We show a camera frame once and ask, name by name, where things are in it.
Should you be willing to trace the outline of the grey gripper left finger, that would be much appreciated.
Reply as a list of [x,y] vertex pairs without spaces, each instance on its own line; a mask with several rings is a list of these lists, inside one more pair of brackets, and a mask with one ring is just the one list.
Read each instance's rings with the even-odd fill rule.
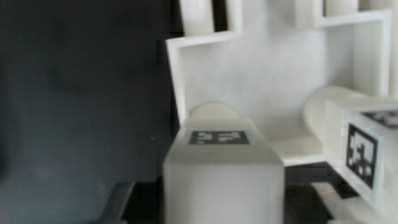
[[123,215],[128,207],[134,188],[134,183],[123,182],[116,184],[103,212],[98,220],[95,221],[95,224],[128,224]]

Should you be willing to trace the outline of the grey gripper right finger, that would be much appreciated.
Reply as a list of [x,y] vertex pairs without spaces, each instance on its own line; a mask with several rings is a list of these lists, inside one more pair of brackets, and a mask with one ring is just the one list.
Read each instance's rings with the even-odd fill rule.
[[288,185],[285,224],[327,224],[333,215],[311,185]]

